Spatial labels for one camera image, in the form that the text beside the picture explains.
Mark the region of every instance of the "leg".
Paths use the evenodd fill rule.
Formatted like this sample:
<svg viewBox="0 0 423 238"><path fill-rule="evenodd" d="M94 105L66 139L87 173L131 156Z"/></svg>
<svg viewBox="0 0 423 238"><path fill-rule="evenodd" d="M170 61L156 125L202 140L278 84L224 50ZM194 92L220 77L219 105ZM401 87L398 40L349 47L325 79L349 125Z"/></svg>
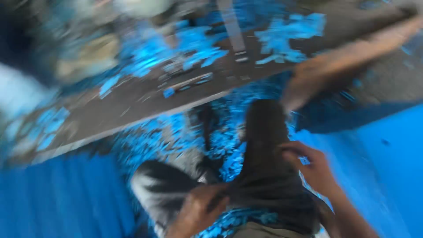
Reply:
<svg viewBox="0 0 423 238"><path fill-rule="evenodd" d="M231 200L236 206L278 212L279 228L313 234L318 225L313 200L298 171L275 153L278 144L289 141L285 115L277 101L258 100L251 105L246 136L244 165L231 186Z"/></svg>
<svg viewBox="0 0 423 238"><path fill-rule="evenodd" d="M176 218L185 196L198 185L184 172L158 161L142 163L131 179L132 191L156 223L159 238Z"/></svg>

